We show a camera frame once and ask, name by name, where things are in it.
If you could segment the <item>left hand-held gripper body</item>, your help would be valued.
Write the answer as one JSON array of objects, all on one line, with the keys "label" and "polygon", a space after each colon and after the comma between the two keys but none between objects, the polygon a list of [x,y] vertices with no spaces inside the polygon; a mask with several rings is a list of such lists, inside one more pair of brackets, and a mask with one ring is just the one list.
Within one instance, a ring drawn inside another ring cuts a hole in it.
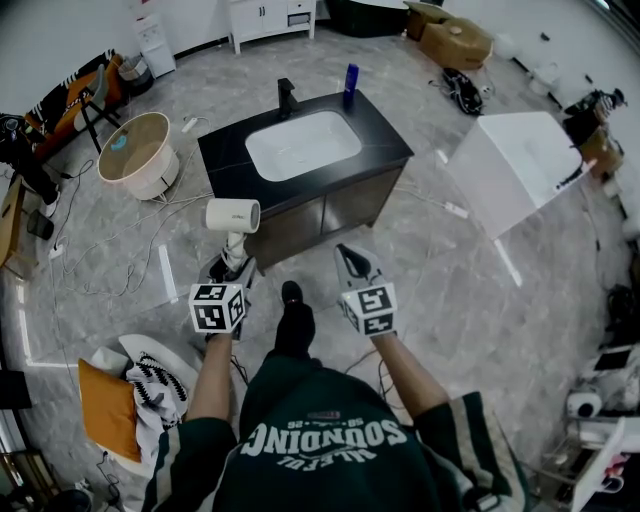
[{"label": "left hand-held gripper body", "polygon": [[237,271],[226,265],[223,283],[197,282],[191,286],[188,304],[197,333],[231,334],[233,339],[240,339],[242,323],[251,305],[248,299],[251,288],[245,290],[238,283],[243,264]]}]

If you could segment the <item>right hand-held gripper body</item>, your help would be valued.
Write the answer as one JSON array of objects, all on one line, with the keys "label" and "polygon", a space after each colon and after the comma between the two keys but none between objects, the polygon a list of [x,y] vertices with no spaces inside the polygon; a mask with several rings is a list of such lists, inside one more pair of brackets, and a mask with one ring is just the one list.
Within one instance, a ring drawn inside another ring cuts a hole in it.
[{"label": "right hand-held gripper body", "polygon": [[395,332],[398,303],[394,284],[381,275],[370,283],[357,284],[339,298],[344,316],[365,337]]}]

